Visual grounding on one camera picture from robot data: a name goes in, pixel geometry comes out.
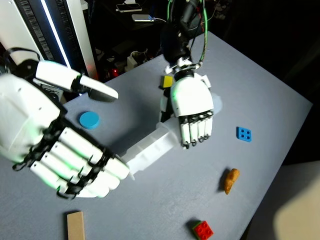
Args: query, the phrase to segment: white robotic hand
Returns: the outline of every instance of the white robotic hand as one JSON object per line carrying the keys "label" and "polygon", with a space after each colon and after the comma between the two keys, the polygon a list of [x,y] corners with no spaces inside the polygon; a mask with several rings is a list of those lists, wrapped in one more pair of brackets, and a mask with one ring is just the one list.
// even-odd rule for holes
{"label": "white robotic hand", "polygon": [[171,105],[174,116],[179,119],[181,144],[188,149],[190,145],[195,146],[198,141],[202,143],[211,136],[214,115],[211,85],[206,75],[200,76],[192,70],[176,73],[175,80],[170,96],[164,90],[164,99],[170,99],[162,101],[161,114],[168,116],[168,106]]}
{"label": "white robotic hand", "polygon": [[[35,76],[67,90],[89,91],[95,99],[118,98],[114,89],[57,63],[40,61]],[[0,75],[0,154],[15,162],[16,171],[29,167],[60,197],[104,197],[127,177],[129,168],[75,128],[66,113],[32,80]]]}

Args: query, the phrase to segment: wooden block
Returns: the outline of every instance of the wooden block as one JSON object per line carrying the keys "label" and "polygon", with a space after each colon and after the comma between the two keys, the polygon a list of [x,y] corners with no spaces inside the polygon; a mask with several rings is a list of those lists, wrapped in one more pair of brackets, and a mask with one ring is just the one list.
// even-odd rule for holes
{"label": "wooden block", "polygon": [[66,216],[68,224],[68,240],[86,240],[84,213],[78,211]]}

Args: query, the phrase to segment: gray table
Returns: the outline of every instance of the gray table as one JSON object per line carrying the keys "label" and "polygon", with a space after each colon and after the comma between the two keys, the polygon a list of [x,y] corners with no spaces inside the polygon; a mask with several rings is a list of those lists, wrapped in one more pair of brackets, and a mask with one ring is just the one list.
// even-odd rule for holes
{"label": "gray table", "polygon": [[[197,56],[202,42],[195,41]],[[97,112],[101,123],[88,132],[123,154],[155,129],[165,66],[159,56],[112,80],[119,92],[115,103],[86,95],[68,102],[68,118],[78,126],[80,113]],[[88,240],[191,240],[188,226],[196,219],[208,221],[215,240],[239,239],[312,104],[211,33],[198,72],[208,75],[223,101],[212,137],[190,150],[171,150],[106,198],[57,198],[27,169],[16,173],[0,161],[1,239],[66,239],[64,213],[74,210],[84,212]],[[252,142],[236,138],[237,126],[251,129]],[[229,195],[219,190],[226,168],[241,172]]]}

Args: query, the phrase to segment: blue disc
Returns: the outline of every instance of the blue disc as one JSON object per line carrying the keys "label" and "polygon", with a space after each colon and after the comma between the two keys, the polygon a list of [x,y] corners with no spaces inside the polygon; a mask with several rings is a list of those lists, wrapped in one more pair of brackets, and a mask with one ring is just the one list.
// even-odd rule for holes
{"label": "blue disc", "polygon": [[85,129],[95,129],[100,123],[99,115],[93,111],[81,114],[79,122]]}

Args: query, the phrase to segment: light strip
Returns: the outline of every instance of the light strip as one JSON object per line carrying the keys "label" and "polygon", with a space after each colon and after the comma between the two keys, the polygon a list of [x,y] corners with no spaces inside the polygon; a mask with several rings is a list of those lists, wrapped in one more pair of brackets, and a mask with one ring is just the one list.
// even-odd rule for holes
{"label": "light strip", "polygon": [[50,24],[50,26],[51,26],[51,29],[52,29],[53,35],[54,35],[54,37],[55,37],[55,40],[56,40],[56,42],[58,43],[59,49],[60,49],[60,51],[61,51],[61,53],[62,53],[62,56],[63,56],[63,59],[64,59],[64,61],[65,61],[65,64],[66,64],[66,66],[67,66],[68,68],[71,68],[70,63],[69,63],[68,58],[67,58],[67,55],[66,55],[66,52],[65,52],[65,50],[64,50],[64,47],[62,46],[62,43],[61,43],[61,41],[60,41],[58,32],[57,32],[57,30],[56,30],[54,21],[52,21],[52,18],[51,18],[51,15],[50,15],[48,6],[47,6],[47,4],[46,4],[46,1],[45,1],[45,0],[41,0],[41,4],[42,4],[43,10],[44,10],[44,12],[45,12],[46,18],[48,19],[49,24]]}

